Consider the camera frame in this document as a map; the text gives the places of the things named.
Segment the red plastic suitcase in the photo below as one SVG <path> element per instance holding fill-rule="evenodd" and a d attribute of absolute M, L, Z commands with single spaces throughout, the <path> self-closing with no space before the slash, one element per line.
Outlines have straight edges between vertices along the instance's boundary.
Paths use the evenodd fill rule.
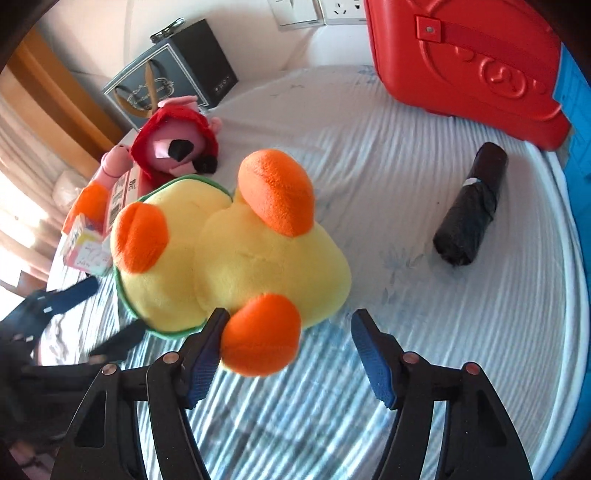
<path fill-rule="evenodd" d="M 562 145 L 561 41 L 527 2 L 372 0 L 365 10 L 377 74 L 395 99 L 545 150 Z"/>

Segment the blue striped bed sheet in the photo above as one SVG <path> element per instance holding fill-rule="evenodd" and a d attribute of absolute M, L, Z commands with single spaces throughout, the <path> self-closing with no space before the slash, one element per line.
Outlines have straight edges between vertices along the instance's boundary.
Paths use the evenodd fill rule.
<path fill-rule="evenodd" d="M 504 133 L 394 101 L 374 69 L 318 67 L 242 82 L 222 120 L 215 180 L 276 148 L 304 166 L 318 222 L 353 286 L 338 314 L 304 331 L 297 360 L 248 379 L 220 371 L 189 415 L 214 479 L 369 479 L 394 413 L 353 344 L 353 312 L 429 362 L 474 361 L 495 387 L 542 478 L 570 426 L 586 369 L 588 295 L 557 158 Z M 509 164 L 475 261 L 455 268 L 432 239 L 479 147 Z"/>

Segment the blue plastic storage crate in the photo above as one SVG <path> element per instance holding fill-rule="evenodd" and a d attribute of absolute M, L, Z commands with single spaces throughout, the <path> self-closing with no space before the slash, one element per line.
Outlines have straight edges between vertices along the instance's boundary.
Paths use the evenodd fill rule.
<path fill-rule="evenodd" d="M 585 276 L 590 276 L 590 85 L 566 46 L 561 47 L 553 98 L 562 107 L 574 133 L 564 175 L 580 241 Z M 576 410 L 546 479 L 590 477 L 590 365 L 583 380 Z"/>

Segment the green frog hood duck plush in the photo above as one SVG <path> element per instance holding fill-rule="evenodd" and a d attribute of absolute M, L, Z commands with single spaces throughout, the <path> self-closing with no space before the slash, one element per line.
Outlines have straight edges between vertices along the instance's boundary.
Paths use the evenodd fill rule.
<path fill-rule="evenodd" d="M 301 332 L 352 287 L 346 256 L 315 221 L 307 172 L 274 149 L 242 160 L 233 192 L 187 175 L 127 205 L 110 248 L 118 294 L 151 331 L 186 334 L 228 311 L 221 360 L 247 377 L 293 362 Z"/>

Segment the pink curtain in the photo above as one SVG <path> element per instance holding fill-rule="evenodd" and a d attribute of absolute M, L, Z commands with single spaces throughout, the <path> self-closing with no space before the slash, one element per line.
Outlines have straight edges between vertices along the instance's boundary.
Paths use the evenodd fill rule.
<path fill-rule="evenodd" d="M 65 208 L 54 188 L 69 168 L 1 100 L 1 293 L 46 286 Z"/>

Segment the red dress pig plush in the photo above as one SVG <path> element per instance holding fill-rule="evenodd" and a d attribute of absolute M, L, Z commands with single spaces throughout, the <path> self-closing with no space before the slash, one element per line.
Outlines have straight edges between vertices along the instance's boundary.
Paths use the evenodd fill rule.
<path fill-rule="evenodd" d="M 139 130 L 130 155 L 154 188 L 181 176 L 214 174 L 221 120 L 201 114 L 197 97 L 170 97 Z"/>

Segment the pink white tissue pack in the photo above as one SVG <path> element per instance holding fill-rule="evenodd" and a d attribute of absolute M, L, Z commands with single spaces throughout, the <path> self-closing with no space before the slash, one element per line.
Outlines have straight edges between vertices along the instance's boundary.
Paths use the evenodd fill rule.
<path fill-rule="evenodd" d="M 150 190 L 139 166 L 133 167 L 121 176 L 111 189 L 107 203 L 103 235 L 108 236 L 119 212 L 137 201 Z"/>

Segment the dark gift bag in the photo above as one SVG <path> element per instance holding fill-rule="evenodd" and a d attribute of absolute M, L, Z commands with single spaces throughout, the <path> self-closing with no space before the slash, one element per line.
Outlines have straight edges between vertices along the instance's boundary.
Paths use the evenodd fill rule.
<path fill-rule="evenodd" d="M 216 107 L 238 83 L 211 26 L 201 19 L 153 44 L 102 89 L 136 129 L 170 97 L 195 96 L 201 110 Z"/>

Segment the metal flask on bag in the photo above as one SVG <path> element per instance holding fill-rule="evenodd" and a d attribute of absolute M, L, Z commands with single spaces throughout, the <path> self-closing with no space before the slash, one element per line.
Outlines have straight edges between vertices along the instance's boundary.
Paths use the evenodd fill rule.
<path fill-rule="evenodd" d="M 150 35 L 150 41 L 153 44 L 157 44 L 158 42 L 169 38 L 171 35 L 173 35 L 177 30 L 180 29 L 180 27 L 185 23 L 185 19 L 183 17 L 179 17 L 177 19 L 175 19 L 174 21 L 172 21 L 171 23 L 169 23 L 168 25 L 166 25 L 165 27 L 163 27 L 162 29 L 160 29 L 159 31 L 153 33 Z"/>

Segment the white plastic bag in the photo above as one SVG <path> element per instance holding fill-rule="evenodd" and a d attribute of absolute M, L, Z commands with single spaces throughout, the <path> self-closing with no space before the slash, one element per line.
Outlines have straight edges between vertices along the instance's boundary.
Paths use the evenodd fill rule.
<path fill-rule="evenodd" d="M 60 173 L 52 190 L 52 199 L 56 207 L 67 214 L 81 191 L 87 186 L 88 180 L 73 169 Z"/>

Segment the orange dress pig plush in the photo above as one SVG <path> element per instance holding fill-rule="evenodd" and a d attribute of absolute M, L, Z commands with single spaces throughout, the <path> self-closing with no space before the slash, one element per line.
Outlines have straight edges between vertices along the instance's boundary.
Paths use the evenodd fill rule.
<path fill-rule="evenodd" d="M 94 176 L 70 208 L 61 231 L 69 234 L 79 215 L 83 215 L 94 227 L 102 231 L 111 190 L 132 165 L 133 160 L 127 146 L 118 144 L 106 152 Z"/>

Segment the small colourful tissue pack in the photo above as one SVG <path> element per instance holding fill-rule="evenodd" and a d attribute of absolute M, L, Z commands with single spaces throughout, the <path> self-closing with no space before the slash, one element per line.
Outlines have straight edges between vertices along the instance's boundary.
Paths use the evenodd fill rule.
<path fill-rule="evenodd" d="M 93 276 L 105 276 L 112 267 L 109 237 L 85 215 L 79 214 L 65 235 L 63 263 Z"/>

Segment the white wall socket panel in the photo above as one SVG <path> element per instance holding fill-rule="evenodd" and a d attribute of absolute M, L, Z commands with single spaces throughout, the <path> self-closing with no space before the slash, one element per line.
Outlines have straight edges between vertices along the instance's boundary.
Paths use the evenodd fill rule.
<path fill-rule="evenodd" d="M 367 22 L 361 0 L 269 0 L 267 4 L 280 29 Z"/>

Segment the black umbrella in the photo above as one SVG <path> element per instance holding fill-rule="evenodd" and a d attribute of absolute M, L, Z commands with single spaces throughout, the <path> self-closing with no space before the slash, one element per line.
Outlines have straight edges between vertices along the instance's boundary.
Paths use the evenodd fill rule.
<path fill-rule="evenodd" d="M 494 220 L 508 166 L 507 153 L 484 143 L 456 199 L 438 227 L 433 245 L 454 267 L 470 265 L 477 257 L 488 226 Z"/>

